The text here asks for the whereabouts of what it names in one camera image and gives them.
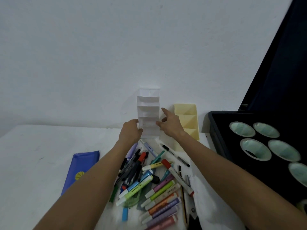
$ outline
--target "hand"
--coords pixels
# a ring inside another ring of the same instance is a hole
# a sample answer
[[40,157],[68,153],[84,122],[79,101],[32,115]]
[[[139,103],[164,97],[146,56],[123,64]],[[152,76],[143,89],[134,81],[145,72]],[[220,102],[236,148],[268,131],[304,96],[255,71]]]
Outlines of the hand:
[[166,117],[162,119],[162,122],[157,121],[156,125],[158,125],[166,135],[173,137],[175,140],[177,140],[178,137],[185,135],[185,131],[181,126],[179,116],[171,113],[165,108],[161,109]]
[[122,130],[120,131],[118,141],[122,144],[129,144],[133,145],[139,141],[141,138],[143,129],[138,129],[136,123],[138,122],[137,119],[129,120],[125,122],[122,126]]

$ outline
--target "blue pencil case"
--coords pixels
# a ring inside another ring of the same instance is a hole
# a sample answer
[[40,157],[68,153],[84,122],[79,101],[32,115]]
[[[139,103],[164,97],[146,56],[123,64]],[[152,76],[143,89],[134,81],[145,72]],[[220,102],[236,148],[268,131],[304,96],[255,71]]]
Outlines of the blue pencil case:
[[99,151],[76,153],[73,155],[61,196],[99,160],[99,155]]

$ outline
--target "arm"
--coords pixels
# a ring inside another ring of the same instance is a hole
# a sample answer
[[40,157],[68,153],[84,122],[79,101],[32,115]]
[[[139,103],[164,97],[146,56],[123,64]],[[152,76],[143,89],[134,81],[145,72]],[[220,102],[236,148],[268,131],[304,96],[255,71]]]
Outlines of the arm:
[[34,230],[94,229],[110,198],[125,155],[143,130],[137,119],[124,123],[114,147],[56,201]]
[[156,124],[186,151],[220,197],[252,229],[306,229],[307,217],[257,178],[205,147],[162,108],[166,117]]

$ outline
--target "purple highlighter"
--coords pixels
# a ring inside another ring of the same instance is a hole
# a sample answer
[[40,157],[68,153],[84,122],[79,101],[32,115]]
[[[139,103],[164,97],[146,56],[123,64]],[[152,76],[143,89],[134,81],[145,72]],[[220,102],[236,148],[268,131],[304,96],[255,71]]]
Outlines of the purple highlighter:
[[160,222],[162,222],[163,220],[165,220],[166,218],[175,215],[178,211],[178,206],[174,206],[171,209],[169,209],[168,211],[164,212],[163,214],[157,216],[156,218],[150,220],[149,222],[146,223],[146,229],[151,228],[152,226],[159,224]]
[[156,185],[153,189],[151,189],[146,195],[146,198],[150,198],[152,195],[154,195],[159,189],[161,189],[163,186],[165,186],[167,183],[169,183],[171,180],[174,179],[174,176],[172,174],[168,175],[167,178],[160,182],[158,185]]
[[136,143],[131,147],[131,149],[128,151],[128,153],[127,153],[127,155],[126,155],[127,160],[130,160],[130,159],[132,158],[132,155],[134,154],[137,145],[138,145],[138,142],[136,142]]
[[179,203],[181,203],[181,198],[178,197],[176,199],[174,199],[173,201],[171,201],[168,205],[166,205],[165,207],[161,208],[160,210],[158,210],[157,212],[153,213],[151,216],[148,216],[146,219],[144,219],[142,221],[142,224],[146,224],[147,222],[154,220],[155,218],[159,217],[160,215],[164,214],[165,212],[167,212],[168,210],[170,210],[171,208],[177,206]]

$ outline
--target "white desk surface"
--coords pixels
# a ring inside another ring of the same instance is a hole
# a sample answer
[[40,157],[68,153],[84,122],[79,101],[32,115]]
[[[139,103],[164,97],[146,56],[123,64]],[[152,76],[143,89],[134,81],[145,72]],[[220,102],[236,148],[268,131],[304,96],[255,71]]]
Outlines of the white desk surface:
[[[102,158],[117,141],[119,132],[115,128],[19,125],[0,138],[0,229],[32,229],[59,198],[72,155],[99,150]],[[163,132],[160,139],[173,145]],[[209,134],[200,133],[200,142],[214,150]],[[155,141],[148,143],[161,152]],[[184,152],[178,155],[190,160]],[[166,158],[177,162],[172,155]],[[191,185],[203,230],[245,229],[192,162],[191,169],[182,165],[182,173],[194,175]],[[122,208],[108,203],[95,229],[141,229],[139,215],[133,207],[123,223]],[[185,229],[181,209],[178,217],[176,226],[168,229]]]

